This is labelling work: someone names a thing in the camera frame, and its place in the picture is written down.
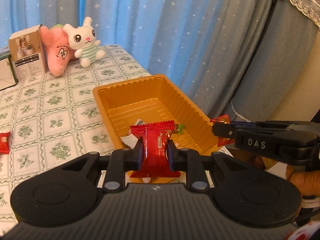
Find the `person's right hand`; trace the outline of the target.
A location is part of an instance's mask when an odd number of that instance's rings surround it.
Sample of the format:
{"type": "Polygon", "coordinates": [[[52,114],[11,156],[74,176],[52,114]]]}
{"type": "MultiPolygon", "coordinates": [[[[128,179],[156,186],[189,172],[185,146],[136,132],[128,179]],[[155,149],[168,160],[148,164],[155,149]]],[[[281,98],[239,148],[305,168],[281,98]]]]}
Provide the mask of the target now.
{"type": "Polygon", "coordinates": [[[286,179],[295,185],[304,197],[315,196],[314,199],[304,199],[303,208],[319,207],[319,170],[309,172],[295,172],[293,166],[287,165],[286,179]]]}

